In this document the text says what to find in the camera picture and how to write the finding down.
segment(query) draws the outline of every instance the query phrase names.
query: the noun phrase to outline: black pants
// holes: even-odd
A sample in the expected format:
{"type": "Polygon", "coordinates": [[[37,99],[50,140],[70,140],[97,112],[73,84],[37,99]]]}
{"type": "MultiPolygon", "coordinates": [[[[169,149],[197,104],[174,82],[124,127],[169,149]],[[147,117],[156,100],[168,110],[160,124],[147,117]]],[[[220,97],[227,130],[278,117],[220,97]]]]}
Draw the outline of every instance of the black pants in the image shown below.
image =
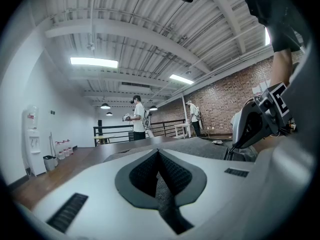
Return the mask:
{"type": "Polygon", "coordinates": [[[133,137],[135,141],[144,140],[146,138],[146,133],[144,131],[143,132],[134,131],[133,137]]]}
{"type": "Polygon", "coordinates": [[[194,131],[195,131],[195,135],[196,135],[197,137],[200,137],[200,125],[199,125],[199,121],[192,122],[192,125],[193,125],[194,131]]]}

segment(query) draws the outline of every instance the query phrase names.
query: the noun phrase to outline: floor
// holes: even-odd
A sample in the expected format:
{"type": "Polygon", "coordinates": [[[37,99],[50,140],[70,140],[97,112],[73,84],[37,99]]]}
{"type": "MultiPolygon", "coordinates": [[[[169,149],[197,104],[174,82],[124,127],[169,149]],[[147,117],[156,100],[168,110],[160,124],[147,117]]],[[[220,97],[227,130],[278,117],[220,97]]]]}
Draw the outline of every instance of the floor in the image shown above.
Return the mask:
{"type": "MultiPolygon", "coordinates": [[[[229,139],[229,136],[215,137],[217,139],[229,139]]],[[[283,140],[283,138],[283,136],[269,136],[255,143],[253,147],[259,153],[264,149],[275,147],[281,140],[283,140]]],[[[64,160],[60,160],[59,166],[55,170],[37,177],[31,176],[26,183],[12,192],[13,198],[20,204],[32,210],[37,202],[46,194],[82,172],[84,169],[96,164],[97,161],[92,161],[89,157],[89,154],[93,149],[93,147],[78,148],[74,151],[74,155],[66,157],[64,160]]]]}

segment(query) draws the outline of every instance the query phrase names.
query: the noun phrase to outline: small object on floor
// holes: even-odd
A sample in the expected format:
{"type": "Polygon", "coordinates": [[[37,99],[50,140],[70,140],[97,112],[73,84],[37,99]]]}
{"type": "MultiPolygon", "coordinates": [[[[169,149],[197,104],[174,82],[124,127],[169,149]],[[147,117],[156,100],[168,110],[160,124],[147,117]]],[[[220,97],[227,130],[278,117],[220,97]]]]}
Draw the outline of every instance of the small object on floor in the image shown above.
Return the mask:
{"type": "Polygon", "coordinates": [[[222,140],[214,140],[212,141],[213,144],[216,144],[216,145],[221,145],[223,144],[222,140]]]}

